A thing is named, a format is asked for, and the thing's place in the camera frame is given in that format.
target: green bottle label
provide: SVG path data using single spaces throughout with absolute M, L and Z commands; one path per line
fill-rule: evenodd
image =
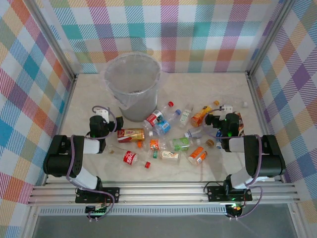
M 187 151 L 189 149 L 189 139 L 186 137 L 173 139 L 174 151 Z
M 155 151 L 153 152 L 153 158 L 156 159 L 157 157 L 158 157 L 158 151 L 155 150 Z

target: checkered pattern wall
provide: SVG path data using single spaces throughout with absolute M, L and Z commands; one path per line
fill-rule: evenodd
M 152 55 L 166 72 L 245 71 L 283 2 L 37 0 L 74 70 L 83 73 L 131 51 Z
M 317 0 L 297 0 L 256 72 L 258 95 L 317 234 Z
M 22 0 L 0 1 L 0 237 L 15 238 L 70 80 Z

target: gray trash can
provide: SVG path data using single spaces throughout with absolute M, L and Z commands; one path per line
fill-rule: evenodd
M 119 55 L 105 72 L 105 81 L 124 117 L 140 122 L 157 107 L 160 65 L 151 56 L 135 52 Z

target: beige floor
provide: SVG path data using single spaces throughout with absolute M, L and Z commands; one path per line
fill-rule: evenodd
M 194 112 L 204 105 L 211 105 L 214 100 L 220 103 L 232 103 L 235 111 L 240 111 L 246 134 L 260 134 L 260 126 L 253 106 L 251 94 L 243 73 L 175 73 L 167 75 L 166 82 L 158 92 L 158 104 L 173 101 L 175 109 L 183 110 L 188 102 L 193 103 Z M 242 108 L 242 101 L 248 108 Z M 99 75 L 81 74 L 71 100 L 62 134 L 71 136 L 85 135 L 89 131 L 89 118 L 93 116 L 92 106 L 110 107 L 116 116 L 119 108 L 114 104 L 109 92 L 105 89 Z M 140 128 L 140 123 L 124 121 L 125 128 Z M 167 138 L 182 137 L 186 130 L 172 128 Z M 134 150 L 144 158 L 145 152 L 136 149 L 134 143 L 118 144 L 116 134 L 106 140 L 107 144 L 119 145 Z M 179 165 L 162 163 L 152 159 L 150 169 L 132 167 L 107 153 L 84 155 L 84 167 L 91 173 L 108 181 L 206 181 L 224 180 L 228 174 L 244 166 L 244 155 L 226 153 L 213 149 L 209 157 L 199 166 L 189 163 L 185 155 Z

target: gray floor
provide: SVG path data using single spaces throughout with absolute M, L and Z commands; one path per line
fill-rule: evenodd
M 240 221 L 225 216 L 39 217 L 33 238 L 296 238 L 286 204 L 260 205 Z

